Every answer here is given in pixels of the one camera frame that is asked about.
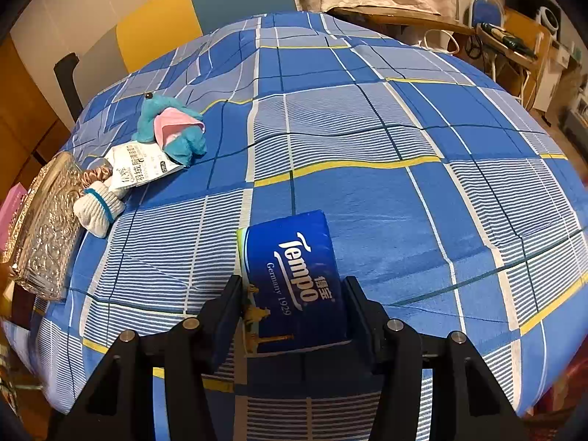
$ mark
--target blue sock stripe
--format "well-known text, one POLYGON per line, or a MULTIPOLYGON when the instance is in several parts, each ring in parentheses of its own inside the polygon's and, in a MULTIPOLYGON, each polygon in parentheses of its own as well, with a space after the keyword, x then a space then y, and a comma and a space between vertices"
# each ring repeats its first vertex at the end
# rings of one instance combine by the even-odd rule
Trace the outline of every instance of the blue sock stripe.
POLYGON ((92 194, 94 197, 96 197, 96 200, 98 200, 100 205, 104 208, 104 211, 107 213, 108 222, 111 224, 114 223, 114 218, 112 216, 112 212, 110 212, 110 207, 108 207, 107 202, 102 198, 102 196, 91 187, 87 188, 84 192, 86 192, 86 194, 92 194))

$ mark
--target blue plush toy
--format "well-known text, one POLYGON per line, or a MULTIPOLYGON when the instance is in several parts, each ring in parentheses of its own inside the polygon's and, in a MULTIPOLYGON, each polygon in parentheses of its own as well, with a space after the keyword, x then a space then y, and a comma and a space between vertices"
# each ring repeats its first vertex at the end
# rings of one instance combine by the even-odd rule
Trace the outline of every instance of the blue plush toy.
MULTIPOLYGON (((173 97, 159 96, 146 93, 141 105, 141 114, 137 121, 137 132, 133 139, 140 143, 152 143, 155 141, 154 121, 165 109, 173 107, 194 119, 202 121, 202 114, 194 111, 173 97)), ((174 161, 186 167, 192 165, 194 156, 202 156, 207 152, 207 143, 202 134, 202 129, 193 126, 184 129, 180 135, 163 148, 164 152, 174 161)))

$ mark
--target checkered fabric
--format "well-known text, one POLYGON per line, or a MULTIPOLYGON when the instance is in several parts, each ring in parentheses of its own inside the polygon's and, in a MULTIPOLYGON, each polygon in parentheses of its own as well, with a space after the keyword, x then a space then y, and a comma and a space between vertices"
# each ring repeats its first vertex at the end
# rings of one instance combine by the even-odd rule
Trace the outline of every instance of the checkered fabric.
MULTIPOLYGON (((314 209, 342 276, 418 331, 465 332, 519 413, 580 344, 586 192, 545 131, 463 61, 325 14, 252 17, 98 94, 66 150, 98 164, 130 139, 147 91, 202 112, 209 151, 133 189, 107 239, 85 236, 67 299, 37 308, 30 334, 5 323, 55 408, 122 330, 167 330, 218 296, 239 270, 237 228, 314 209)), ((220 441, 339 441, 368 438, 382 379, 350 344, 246 359, 235 337, 204 382, 220 441)))

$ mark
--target stuffed toy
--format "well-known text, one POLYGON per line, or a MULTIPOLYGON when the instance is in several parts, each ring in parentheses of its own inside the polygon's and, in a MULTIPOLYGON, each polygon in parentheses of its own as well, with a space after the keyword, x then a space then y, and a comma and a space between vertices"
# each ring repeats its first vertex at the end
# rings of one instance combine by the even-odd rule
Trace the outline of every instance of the stuffed toy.
POLYGON ((146 93, 133 139, 140 143, 157 141, 175 162, 186 167, 207 152, 202 114, 175 98, 146 93))

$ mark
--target wooden cabinet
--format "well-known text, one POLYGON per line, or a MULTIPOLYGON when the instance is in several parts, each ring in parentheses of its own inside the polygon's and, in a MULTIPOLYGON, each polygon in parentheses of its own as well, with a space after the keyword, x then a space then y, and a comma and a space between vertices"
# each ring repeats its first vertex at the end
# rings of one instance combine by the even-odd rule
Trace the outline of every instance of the wooden cabinet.
POLYGON ((68 137, 8 36, 0 43, 0 203, 14 184, 28 187, 68 137))

